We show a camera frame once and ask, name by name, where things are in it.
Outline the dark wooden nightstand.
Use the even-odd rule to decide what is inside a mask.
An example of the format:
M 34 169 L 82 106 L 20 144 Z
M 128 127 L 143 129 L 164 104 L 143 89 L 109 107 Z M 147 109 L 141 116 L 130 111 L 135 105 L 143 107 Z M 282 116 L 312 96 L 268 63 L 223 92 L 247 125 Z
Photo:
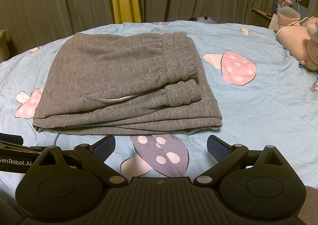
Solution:
M 268 28 L 272 17 L 272 14 L 254 9 L 251 15 L 251 25 Z

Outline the black wall socket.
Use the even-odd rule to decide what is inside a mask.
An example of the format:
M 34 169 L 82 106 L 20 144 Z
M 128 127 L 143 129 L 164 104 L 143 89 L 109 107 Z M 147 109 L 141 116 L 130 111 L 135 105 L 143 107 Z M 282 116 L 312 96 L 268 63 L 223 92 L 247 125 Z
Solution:
M 309 8 L 309 4 L 310 4 L 310 0 L 296 0 L 296 3 L 298 5 L 301 5 L 303 7 L 305 7 L 306 9 Z

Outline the plastic water bottle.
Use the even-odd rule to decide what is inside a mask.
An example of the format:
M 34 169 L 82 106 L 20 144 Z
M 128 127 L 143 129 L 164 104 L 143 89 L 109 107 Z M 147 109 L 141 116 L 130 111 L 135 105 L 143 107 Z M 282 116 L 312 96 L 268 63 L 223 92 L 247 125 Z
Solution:
M 277 14 L 278 10 L 281 8 L 282 2 L 283 2 L 283 0 L 276 0 L 275 8 L 274 8 L 274 13 L 275 14 Z

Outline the light blue mushroom bedsheet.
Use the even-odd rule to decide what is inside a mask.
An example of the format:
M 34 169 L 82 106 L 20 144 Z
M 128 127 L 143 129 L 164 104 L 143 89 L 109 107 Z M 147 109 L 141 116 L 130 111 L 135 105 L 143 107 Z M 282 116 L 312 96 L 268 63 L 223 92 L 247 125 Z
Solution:
M 241 143 L 252 150 L 274 145 L 303 183 L 317 187 L 317 74 L 301 68 L 298 61 L 277 41 L 273 31 L 244 24 L 204 24 L 174 21 L 110 24 L 90 29 L 90 34 L 131 36 L 139 33 L 184 31 L 192 38 L 200 56 L 231 50 L 256 64 L 253 80 L 243 86 L 223 80 L 222 72 L 205 62 L 207 81 L 223 117 L 220 130 L 178 135 L 189 163 L 185 175 L 195 178 L 215 164 L 207 152 L 207 138 L 216 135 L 229 144 Z M 56 145 L 71 150 L 81 143 L 92 144 L 100 136 L 59 135 L 36 132 L 31 119 L 17 118 L 18 94 L 31 94 L 44 87 L 49 68 L 64 40 L 28 50 L 1 64 L 1 132 L 20 135 L 26 146 Z

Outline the grey sweatpants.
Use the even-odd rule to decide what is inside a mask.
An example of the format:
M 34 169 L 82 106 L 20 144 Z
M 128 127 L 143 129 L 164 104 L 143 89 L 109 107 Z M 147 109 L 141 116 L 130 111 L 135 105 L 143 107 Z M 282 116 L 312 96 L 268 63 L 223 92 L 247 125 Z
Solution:
M 77 33 L 52 62 L 33 127 L 70 135 L 192 134 L 218 130 L 222 115 L 186 33 Z

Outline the purple black bag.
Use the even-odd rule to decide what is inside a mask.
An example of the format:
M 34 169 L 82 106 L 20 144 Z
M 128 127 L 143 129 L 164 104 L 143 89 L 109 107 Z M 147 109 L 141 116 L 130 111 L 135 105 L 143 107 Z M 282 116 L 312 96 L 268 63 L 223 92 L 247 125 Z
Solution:
M 206 24 L 218 24 L 216 20 L 214 20 L 212 17 L 207 16 L 201 16 L 201 17 L 191 17 L 188 19 L 188 21 L 198 21 Z

